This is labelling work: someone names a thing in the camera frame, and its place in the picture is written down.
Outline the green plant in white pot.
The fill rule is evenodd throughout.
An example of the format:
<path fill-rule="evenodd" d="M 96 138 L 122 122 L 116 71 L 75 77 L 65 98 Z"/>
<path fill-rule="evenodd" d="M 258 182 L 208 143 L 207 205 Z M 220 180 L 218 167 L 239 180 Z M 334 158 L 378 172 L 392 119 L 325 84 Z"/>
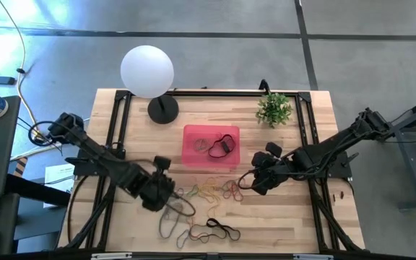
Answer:
<path fill-rule="evenodd" d="M 278 93 L 270 93 L 258 101 L 255 117 L 258 124 L 266 124 L 274 129 L 276 126 L 285 125 L 292 111 L 293 108 L 287 97 Z"/>

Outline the black aluminium table frame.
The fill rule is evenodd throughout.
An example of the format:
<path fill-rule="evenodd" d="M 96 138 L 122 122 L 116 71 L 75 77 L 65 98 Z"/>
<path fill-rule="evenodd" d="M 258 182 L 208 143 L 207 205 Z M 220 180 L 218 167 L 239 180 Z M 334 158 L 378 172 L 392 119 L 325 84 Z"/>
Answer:
<path fill-rule="evenodd" d="M 315 253 L 318 251 L 316 229 L 308 184 L 289 180 L 272 189 L 265 196 L 252 190 L 243 192 L 242 201 L 224 199 L 222 185 L 238 177 L 252 181 L 251 160 L 275 142 L 285 152 L 299 147 L 303 141 L 324 140 L 337 132 L 330 94 L 313 91 L 311 101 L 302 104 L 303 115 L 292 115 L 285 124 L 271 129 L 257 122 L 255 113 L 262 96 L 260 90 L 178 90 L 174 97 L 180 112 L 177 119 L 159 125 L 147 114 L 148 102 L 133 97 L 124 137 L 126 157 L 130 160 L 152 160 L 160 155 L 171 159 L 169 176 L 177 187 L 188 193 L 195 184 L 213 177 L 220 196 L 216 217 L 209 217 L 210 204 L 197 196 L 189 198 L 196 207 L 191 220 L 181 217 L 173 234 L 162 239 L 158 233 L 160 212 L 142 207 L 140 199 L 133 199 L 117 191 L 110 216 L 105 246 L 107 252 L 128 251 L 138 255 L 158 252 L 163 255 L 189 252 L 199 254 L 240 253 Z M 183 129 L 189 124 L 237 126 L 240 129 L 240 164 L 230 168 L 193 168 L 181 161 Z M 190 238 L 182 249 L 176 247 L 177 237 L 194 224 L 205 225 L 215 218 L 241 232 L 238 241 L 212 238 L 208 243 Z"/>

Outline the pink translucent plastic bin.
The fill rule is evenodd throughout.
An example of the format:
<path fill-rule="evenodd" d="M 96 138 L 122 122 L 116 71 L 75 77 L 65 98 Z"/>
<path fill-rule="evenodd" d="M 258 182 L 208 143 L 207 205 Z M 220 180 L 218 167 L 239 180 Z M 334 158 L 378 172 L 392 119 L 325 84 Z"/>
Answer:
<path fill-rule="evenodd" d="M 211 158 L 208 152 L 195 152 L 193 144 L 196 139 L 209 139 L 212 143 L 224 134 L 233 136 L 236 146 L 227 156 L 220 159 Z M 240 129 L 237 126 L 186 125 L 183 129 L 183 146 L 181 161 L 184 165 L 198 168 L 236 168 L 241 161 Z"/>

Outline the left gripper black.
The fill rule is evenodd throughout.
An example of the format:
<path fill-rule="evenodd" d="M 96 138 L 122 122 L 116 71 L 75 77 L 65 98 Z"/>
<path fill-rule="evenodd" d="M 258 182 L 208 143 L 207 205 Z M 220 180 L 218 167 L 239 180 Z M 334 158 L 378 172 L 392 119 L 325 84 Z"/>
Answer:
<path fill-rule="evenodd" d="M 174 191 L 175 181 L 164 173 L 153 173 L 139 192 L 142 206 L 152 212 L 160 211 L 168 202 L 169 198 L 179 199 L 180 196 Z"/>

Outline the wide black rubber band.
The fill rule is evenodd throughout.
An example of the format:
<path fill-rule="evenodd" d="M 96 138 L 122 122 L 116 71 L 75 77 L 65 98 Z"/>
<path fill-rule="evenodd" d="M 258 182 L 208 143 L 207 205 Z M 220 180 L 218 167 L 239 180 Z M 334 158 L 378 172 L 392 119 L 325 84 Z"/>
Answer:
<path fill-rule="evenodd" d="M 206 221 L 205 225 L 216 225 L 220 226 L 222 229 L 224 229 L 227 232 L 227 237 L 225 239 L 231 240 L 231 241 L 239 241 L 241 238 L 241 232 L 238 229 L 235 229 L 234 227 L 231 227 L 229 225 L 224 225 L 220 223 L 215 218 L 209 218 Z"/>

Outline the thin red rubber band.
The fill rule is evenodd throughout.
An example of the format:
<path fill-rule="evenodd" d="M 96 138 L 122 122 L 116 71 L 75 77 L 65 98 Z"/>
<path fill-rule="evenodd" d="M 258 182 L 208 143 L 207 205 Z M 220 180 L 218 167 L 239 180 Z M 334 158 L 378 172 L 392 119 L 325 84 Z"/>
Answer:
<path fill-rule="evenodd" d="M 219 238 L 222 240 L 228 234 L 220 226 L 195 224 L 189 229 L 188 236 L 192 241 L 208 243 L 211 238 Z"/>

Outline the yellow black striped marker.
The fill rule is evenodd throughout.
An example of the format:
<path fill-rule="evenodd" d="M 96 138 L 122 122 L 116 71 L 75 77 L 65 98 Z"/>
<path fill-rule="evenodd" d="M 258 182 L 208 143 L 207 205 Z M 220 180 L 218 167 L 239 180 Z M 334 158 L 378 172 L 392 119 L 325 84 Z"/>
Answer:
<path fill-rule="evenodd" d="M 27 164 L 27 157 L 21 157 L 14 161 L 11 161 L 10 166 L 10 173 L 16 177 L 21 178 L 23 176 L 23 173 L 25 171 Z"/>

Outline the large blue rubber band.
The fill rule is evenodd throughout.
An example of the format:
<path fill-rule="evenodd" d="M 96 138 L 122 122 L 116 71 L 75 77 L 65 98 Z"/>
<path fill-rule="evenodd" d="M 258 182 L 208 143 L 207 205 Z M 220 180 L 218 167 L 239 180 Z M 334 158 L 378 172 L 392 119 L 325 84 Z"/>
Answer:
<path fill-rule="evenodd" d="M 182 203 L 176 202 L 164 208 L 158 222 L 158 233 L 162 239 L 168 239 L 181 220 Z"/>

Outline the yellow rubber band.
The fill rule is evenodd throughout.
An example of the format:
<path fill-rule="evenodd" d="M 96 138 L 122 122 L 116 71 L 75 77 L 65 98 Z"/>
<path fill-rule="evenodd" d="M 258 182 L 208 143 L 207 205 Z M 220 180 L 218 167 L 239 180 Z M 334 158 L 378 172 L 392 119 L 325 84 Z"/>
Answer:
<path fill-rule="evenodd" d="M 202 184 L 195 184 L 193 186 L 194 195 L 205 199 L 210 204 L 220 202 L 220 196 L 217 193 L 218 188 L 219 186 L 213 177 L 208 178 Z"/>
<path fill-rule="evenodd" d="M 207 215 L 209 217 L 216 217 L 216 211 L 220 206 L 221 199 L 218 195 L 211 195 L 207 198 L 210 208 L 207 210 Z"/>

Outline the white globe table lamp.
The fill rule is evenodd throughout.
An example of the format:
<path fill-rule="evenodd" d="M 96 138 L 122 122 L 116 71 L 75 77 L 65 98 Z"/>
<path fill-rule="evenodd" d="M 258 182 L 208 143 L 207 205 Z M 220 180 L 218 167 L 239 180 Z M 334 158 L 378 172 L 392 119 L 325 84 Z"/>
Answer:
<path fill-rule="evenodd" d="M 174 68 L 169 56 L 152 45 L 132 48 L 122 59 L 121 80 L 133 95 L 148 99 L 147 112 L 156 124 L 169 124 L 179 113 L 178 102 L 167 94 Z"/>

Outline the thin black rubber band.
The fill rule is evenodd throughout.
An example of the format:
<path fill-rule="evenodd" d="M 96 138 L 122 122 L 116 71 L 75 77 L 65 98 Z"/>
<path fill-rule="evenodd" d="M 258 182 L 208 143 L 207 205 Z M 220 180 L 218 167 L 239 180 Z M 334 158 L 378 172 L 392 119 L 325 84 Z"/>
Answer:
<path fill-rule="evenodd" d="M 170 197 L 166 206 L 185 217 L 193 217 L 196 214 L 196 207 L 183 196 L 180 196 L 179 199 Z"/>

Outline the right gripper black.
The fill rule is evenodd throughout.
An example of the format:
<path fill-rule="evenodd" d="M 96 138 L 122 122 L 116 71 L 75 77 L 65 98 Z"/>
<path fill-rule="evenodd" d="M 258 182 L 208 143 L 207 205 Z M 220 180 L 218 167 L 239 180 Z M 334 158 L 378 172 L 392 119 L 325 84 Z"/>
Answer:
<path fill-rule="evenodd" d="M 265 196 L 271 190 L 290 177 L 290 161 L 288 159 L 268 159 L 268 154 L 256 152 L 253 156 L 253 166 L 261 168 L 264 179 L 255 179 L 251 188 L 258 194 Z"/>

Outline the white paper sheet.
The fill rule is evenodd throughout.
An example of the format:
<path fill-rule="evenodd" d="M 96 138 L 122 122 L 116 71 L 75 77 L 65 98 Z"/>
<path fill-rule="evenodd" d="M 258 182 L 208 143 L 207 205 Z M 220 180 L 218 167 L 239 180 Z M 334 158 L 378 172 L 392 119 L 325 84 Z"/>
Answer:
<path fill-rule="evenodd" d="M 44 184 L 70 194 L 74 185 L 74 166 L 67 163 L 46 167 Z"/>

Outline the small blue rubber band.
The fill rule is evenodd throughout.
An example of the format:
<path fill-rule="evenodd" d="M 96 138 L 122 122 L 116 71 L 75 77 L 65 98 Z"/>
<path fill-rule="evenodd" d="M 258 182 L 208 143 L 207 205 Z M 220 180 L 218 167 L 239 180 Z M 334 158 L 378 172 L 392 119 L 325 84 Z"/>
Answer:
<path fill-rule="evenodd" d="M 186 241 L 189 239 L 189 236 L 190 236 L 190 230 L 189 229 L 184 230 L 176 239 L 176 247 L 178 249 L 182 249 L 185 246 Z"/>

